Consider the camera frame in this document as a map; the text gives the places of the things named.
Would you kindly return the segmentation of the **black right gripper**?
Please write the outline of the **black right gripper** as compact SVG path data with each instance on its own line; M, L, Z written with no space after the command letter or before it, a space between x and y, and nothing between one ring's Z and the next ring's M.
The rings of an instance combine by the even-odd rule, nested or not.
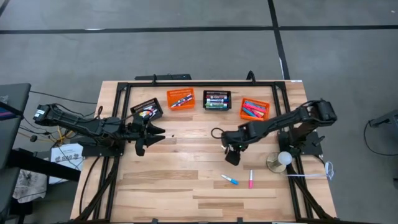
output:
M226 150L225 161L237 166L241 160L241 151L245 151L249 144L259 140L259 133L253 124L242 124L236 131L222 131L221 145Z

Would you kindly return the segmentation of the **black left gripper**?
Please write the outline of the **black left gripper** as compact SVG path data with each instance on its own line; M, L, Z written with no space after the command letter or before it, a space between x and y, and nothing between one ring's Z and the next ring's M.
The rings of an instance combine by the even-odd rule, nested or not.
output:
M154 126L149 118L142 116L134 116L132 122L128 123L125 128L123 139L129 142L143 140L144 145L146 147L149 147L165 139L165 136L156 135L162 133L165 133L165 130L157 126Z

